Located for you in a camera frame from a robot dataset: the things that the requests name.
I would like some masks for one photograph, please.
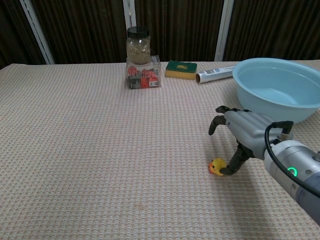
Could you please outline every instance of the green indicator light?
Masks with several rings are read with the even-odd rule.
[[[298,170],[293,166],[288,167],[288,171],[290,171],[295,177],[298,175]]]

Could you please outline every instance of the glass jar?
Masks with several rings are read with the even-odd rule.
[[[150,62],[149,30],[144,26],[132,26],[127,29],[126,55],[130,62],[143,65]]]

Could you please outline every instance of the robotic hand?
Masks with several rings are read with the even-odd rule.
[[[274,122],[264,114],[220,106],[223,115],[211,122],[209,135],[218,125],[226,125],[238,143],[227,165],[222,158],[209,164],[219,176],[235,174],[249,158],[264,160],[268,173],[320,225],[320,151],[313,152],[292,140],[292,121]]]

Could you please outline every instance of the black cable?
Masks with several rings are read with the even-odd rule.
[[[308,184],[306,184],[304,181],[301,181],[299,178],[295,177],[289,170],[287,170],[287,168],[279,161],[279,159],[277,158],[277,156],[275,155],[274,151],[272,150],[271,146],[270,146],[270,140],[269,140],[269,133],[270,130],[273,128],[281,128],[279,127],[278,124],[281,124],[284,122],[273,122],[271,123],[264,132],[264,142],[265,142],[265,146],[266,146],[266,150],[268,151],[271,159],[274,161],[274,163],[278,166],[278,168],[285,174],[287,175],[292,181],[294,181],[296,184],[300,185],[301,187],[303,187],[305,190],[307,190],[308,192],[310,192],[311,194],[315,195],[316,197],[320,198],[320,191],[314,189],[313,187],[309,186]]]

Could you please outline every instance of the light blue plastic basin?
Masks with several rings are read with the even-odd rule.
[[[320,108],[320,71],[277,58],[251,58],[232,71],[244,109],[299,123]]]

